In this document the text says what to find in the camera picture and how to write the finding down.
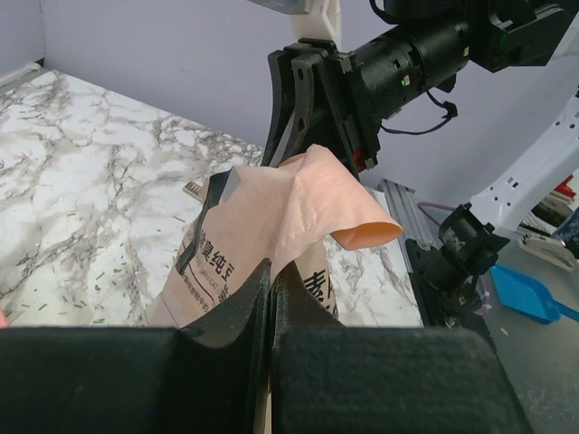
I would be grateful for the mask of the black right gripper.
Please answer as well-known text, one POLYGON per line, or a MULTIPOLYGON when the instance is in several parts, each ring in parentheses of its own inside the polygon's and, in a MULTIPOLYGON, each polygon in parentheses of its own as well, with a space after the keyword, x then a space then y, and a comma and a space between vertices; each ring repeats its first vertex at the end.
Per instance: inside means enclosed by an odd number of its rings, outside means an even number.
POLYGON ((457 74, 457 20, 400 24, 351 52, 302 39, 268 55, 271 124, 261 160, 326 147, 353 175, 377 164, 378 134, 398 109, 457 74))

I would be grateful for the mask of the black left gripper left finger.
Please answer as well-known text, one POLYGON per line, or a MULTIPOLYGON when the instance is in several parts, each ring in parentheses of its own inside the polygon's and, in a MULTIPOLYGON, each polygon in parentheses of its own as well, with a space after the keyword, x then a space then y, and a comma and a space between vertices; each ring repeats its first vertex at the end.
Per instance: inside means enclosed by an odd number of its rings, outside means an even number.
POLYGON ((263 432, 270 267, 181 329, 5 329, 1 430, 263 432))

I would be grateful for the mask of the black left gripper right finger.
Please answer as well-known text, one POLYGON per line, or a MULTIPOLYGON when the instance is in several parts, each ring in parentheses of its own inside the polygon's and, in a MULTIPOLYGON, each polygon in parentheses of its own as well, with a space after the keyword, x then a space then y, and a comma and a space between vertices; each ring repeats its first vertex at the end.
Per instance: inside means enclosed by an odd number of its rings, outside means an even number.
POLYGON ((347 327, 288 265, 272 289, 275 433, 528 433, 491 346, 470 330, 347 327))

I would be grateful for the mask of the cat litter bag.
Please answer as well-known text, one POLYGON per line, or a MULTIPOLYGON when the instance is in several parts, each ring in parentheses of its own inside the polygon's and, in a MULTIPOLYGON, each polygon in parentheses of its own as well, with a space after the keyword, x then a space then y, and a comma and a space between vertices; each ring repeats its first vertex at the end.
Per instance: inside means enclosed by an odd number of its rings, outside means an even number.
POLYGON ((150 326, 182 328, 232 296, 263 261, 295 263, 308 294, 338 316, 323 238, 345 250, 382 246, 402 228, 325 147, 279 167, 237 166, 205 183, 203 208, 178 248, 150 326))

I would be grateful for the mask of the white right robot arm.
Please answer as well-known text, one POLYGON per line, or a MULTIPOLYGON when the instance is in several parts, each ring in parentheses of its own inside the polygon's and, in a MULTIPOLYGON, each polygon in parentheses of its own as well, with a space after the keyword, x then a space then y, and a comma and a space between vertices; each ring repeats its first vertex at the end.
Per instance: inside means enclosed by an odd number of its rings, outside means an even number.
MULTIPOLYGON (((498 72, 578 51, 576 2, 374 1, 389 30, 351 52, 342 49, 339 2, 267 7, 291 18, 297 40, 268 58, 273 109, 265 165, 316 144, 358 175, 376 165, 384 120, 421 95, 450 92, 467 63, 498 72)), ((577 107, 571 98, 534 145, 441 224, 441 247, 414 267, 417 276, 450 292, 495 264, 508 232, 578 166, 577 107)))

